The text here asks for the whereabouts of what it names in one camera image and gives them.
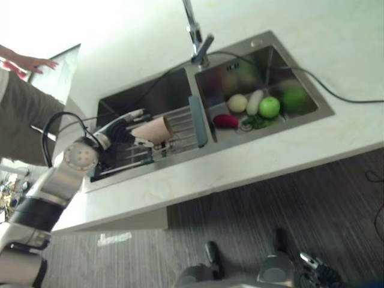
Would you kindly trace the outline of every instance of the countertop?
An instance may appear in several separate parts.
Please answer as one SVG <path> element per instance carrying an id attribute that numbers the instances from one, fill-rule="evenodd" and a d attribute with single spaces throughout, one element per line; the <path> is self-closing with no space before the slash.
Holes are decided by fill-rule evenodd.
<path id="1" fill-rule="evenodd" d="M 272 30 L 306 69 L 349 99 L 383 99 L 384 3 L 192 0 L 210 51 Z M 182 1 L 116 1 L 93 15 L 82 41 L 68 107 L 97 114 L 98 100 L 190 56 Z M 218 153 L 77 193 L 55 233 L 163 208 L 383 146 L 384 105 L 349 104 L 319 88 L 334 116 Z"/>

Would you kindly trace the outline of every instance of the apple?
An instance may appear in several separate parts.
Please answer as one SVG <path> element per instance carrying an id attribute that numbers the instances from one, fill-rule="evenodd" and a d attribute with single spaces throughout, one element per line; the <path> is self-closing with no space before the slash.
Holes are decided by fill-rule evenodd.
<path id="1" fill-rule="evenodd" d="M 265 97 L 259 106 L 259 114 L 265 118 L 274 118 L 280 112 L 280 102 L 272 96 Z"/>

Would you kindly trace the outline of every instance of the cup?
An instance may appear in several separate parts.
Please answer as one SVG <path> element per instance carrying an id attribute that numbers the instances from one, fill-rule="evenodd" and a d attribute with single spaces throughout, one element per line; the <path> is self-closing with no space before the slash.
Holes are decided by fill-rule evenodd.
<path id="1" fill-rule="evenodd" d="M 173 131 L 167 118 L 162 116 L 133 129 L 131 134 L 159 145 L 172 138 Z"/>

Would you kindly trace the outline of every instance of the stainless steel sink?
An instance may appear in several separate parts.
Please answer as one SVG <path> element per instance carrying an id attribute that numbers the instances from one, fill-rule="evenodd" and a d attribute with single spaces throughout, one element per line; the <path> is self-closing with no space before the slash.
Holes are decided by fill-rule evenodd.
<path id="1" fill-rule="evenodd" d="M 330 115 L 333 111 L 309 81 L 297 70 L 279 70 L 276 67 L 297 66 L 275 35 L 266 33 L 251 37 L 224 49 L 240 55 L 249 63 L 230 55 L 208 54 L 208 67 L 186 62 L 181 68 L 150 77 L 132 88 L 100 100 L 98 120 L 102 126 L 129 111 L 146 108 L 151 116 L 168 115 L 176 136 L 158 150 L 113 147 L 102 160 L 85 191 L 91 191 L 135 176 L 151 173 L 164 167 L 208 155 L 273 133 L 297 127 Z M 213 117 L 229 113 L 226 101 L 236 93 L 250 94 L 256 89 L 281 99 L 285 89 L 295 87 L 305 91 L 305 105 L 300 112 L 282 111 L 278 123 L 259 130 L 219 129 L 213 126 Z M 190 101 L 190 96 L 197 99 Z"/>

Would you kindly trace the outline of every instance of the faucet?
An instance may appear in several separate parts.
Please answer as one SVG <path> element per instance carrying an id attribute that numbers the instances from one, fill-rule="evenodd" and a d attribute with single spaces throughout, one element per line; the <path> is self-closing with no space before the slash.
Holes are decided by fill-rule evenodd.
<path id="1" fill-rule="evenodd" d="M 211 46 L 214 36 L 208 34 L 206 40 L 202 44 L 202 35 L 200 32 L 200 25 L 196 22 L 193 14 L 191 0 L 182 0 L 187 14 L 189 25 L 187 31 L 189 32 L 192 40 L 192 63 L 198 64 L 200 67 L 207 67 L 209 60 L 206 55 L 209 47 Z"/>

